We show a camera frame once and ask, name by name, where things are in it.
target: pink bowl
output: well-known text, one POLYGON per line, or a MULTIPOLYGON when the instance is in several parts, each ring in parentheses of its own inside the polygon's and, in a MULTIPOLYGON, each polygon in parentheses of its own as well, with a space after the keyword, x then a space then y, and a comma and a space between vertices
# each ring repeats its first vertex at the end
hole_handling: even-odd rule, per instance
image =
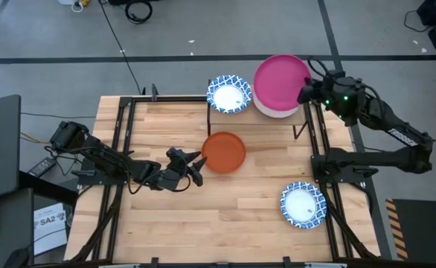
POLYGON ((311 78, 304 62, 294 55, 274 55, 258 67, 254 75, 254 96, 267 108, 291 111, 299 106, 298 96, 311 78))

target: blue and white bowl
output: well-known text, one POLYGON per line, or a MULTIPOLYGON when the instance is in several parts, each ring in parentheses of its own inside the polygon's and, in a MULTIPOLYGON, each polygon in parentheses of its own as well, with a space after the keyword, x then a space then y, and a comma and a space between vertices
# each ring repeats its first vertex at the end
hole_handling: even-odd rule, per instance
POLYGON ((206 93, 210 106, 219 112, 243 111, 253 98, 248 82, 237 75, 222 75, 211 81, 206 93))
POLYGON ((280 196, 280 210, 292 225, 311 229, 324 221, 327 204, 324 195, 308 182, 293 182, 280 196))

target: concrete floor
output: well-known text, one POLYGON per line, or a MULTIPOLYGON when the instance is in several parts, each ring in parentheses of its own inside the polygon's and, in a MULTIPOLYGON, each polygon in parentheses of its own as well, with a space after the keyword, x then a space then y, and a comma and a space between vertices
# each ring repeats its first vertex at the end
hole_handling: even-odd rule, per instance
MULTIPOLYGON (((425 33, 403 27, 408 10, 422 0, 344 0, 324 3, 340 55, 433 55, 425 33)), ((130 24, 124 12, 104 8, 126 54, 139 56, 314 54, 331 55, 318 2, 314 0, 162 0, 144 25, 130 24)), ((423 28, 415 14, 408 23, 423 28)), ((121 57, 97 1, 82 13, 56 0, 9 1, 0 16, 0 59, 121 57)), ((131 63, 141 87, 155 83, 161 94, 203 94, 208 78, 239 74, 248 81, 260 64, 247 61, 181 61, 131 63)), ((344 61, 348 75, 362 77, 402 119, 436 139, 436 61, 344 61)), ((0 97, 22 96, 22 111, 77 116, 95 115, 101 95, 134 95, 125 63, 0 64, 0 97)), ((94 119, 79 122, 92 128, 94 119)), ((22 116, 22 131, 48 140, 60 119, 22 116)), ((386 150, 401 147, 390 136, 360 127, 365 145, 386 150)), ((48 154, 42 146, 21 142, 22 170, 48 154)), ((436 200, 436 143, 433 171, 423 175, 380 168, 374 176, 380 211, 388 197, 436 200)), ((57 168, 44 176, 61 183, 57 168)), ((387 239, 392 241, 388 223, 387 239)), ((390 245, 395 258, 395 249, 390 245)), ((59 261, 62 251, 38 261, 59 261)))

